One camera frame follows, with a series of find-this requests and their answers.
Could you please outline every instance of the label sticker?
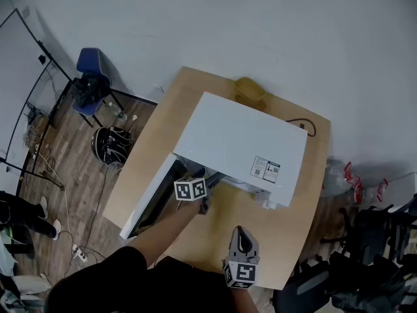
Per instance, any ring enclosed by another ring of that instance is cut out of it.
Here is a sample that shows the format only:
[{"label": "label sticker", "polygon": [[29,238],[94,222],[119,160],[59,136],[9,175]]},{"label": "label sticker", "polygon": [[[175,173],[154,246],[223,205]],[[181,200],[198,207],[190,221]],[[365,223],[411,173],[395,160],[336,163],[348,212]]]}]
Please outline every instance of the label sticker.
[{"label": "label sticker", "polygon": [[255,157],[250,175],[275,183],[280,172],[280,165],[271,161]]}]

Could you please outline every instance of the power strip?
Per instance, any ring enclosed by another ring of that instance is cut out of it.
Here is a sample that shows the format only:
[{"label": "power strip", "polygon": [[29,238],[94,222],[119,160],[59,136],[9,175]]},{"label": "power strip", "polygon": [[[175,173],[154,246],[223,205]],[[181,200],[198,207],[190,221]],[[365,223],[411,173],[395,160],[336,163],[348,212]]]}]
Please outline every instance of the power strip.
[{"label": "power strip", "polygon": [[85,263],[85,262],[88,261],[86,255],[83,253],[81,248],[79,246],[77,246],[75,243],[72,246],[72,251],[73,251],[72,255],[73,255],[74,259],[78,256],[82,262]]}]

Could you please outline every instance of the human arm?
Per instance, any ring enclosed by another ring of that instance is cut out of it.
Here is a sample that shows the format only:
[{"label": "human arm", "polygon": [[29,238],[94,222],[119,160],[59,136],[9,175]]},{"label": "human arm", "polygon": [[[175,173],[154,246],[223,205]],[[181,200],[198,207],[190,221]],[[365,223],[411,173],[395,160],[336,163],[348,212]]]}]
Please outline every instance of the human arm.
[{"label": "human arm", "polygon": [[230,289],[237,313],[258,313],[247,290]]},{"label": "human arm", "polygon": [[152,265],[198,214],[200,201],[193,201],[139,234],[128,246],[140,251],[147,266]]}]

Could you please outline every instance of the sneaker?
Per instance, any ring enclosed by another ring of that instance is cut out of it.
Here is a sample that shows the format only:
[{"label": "sneaker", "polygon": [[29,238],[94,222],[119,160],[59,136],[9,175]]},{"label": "sneaker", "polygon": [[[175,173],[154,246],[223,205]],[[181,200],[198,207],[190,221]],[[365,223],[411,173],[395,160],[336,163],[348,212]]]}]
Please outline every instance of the sneaker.
[{"label": "sneaker", "polygon": [[55,234],[55,237],[53,238],[53,240],[58,240],[59,234],[60,234],[60,232],[62,230],[61,222],[58,219],[56,219],[53,222],[52,226],[57,231],[57,233]]},{"label": "sneaker", "polygon": [[47,219],[47,217],[48,217],[48,210],[46,208],[48,207],[48,202],[46,201],[46,197],[45,196],[42,196],[40,198],[40,203],[39,204],[43,208],[44,214],[45,214],[45,216],[42,216],[41,218]]}]

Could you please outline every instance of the wooden table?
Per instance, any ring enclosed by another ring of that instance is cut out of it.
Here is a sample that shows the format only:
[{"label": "wooden table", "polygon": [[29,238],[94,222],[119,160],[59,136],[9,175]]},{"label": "wooden table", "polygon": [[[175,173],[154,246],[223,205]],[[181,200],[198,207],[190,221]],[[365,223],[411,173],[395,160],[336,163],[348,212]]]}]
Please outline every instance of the wooden table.
[{"label": "wooden table", "polygon": [[[233,81],[183,67],[137,140],[111,193],[104,216],[122,228],[167,155],[172,152],[204,92],[233,100]],[[221,272],[235,226],[259,242],[258,286],[282,289],[300,255],[314,217],[326,165],[330,121],[274,95],[265,112],[288,120],[311,119],[317,128],[306,152],[290,207],[266,210],[253,196],[220,183],[206,216],[197,215],[166,254],[208,271]],[[306,123],[309,133],[313,132]]]}]

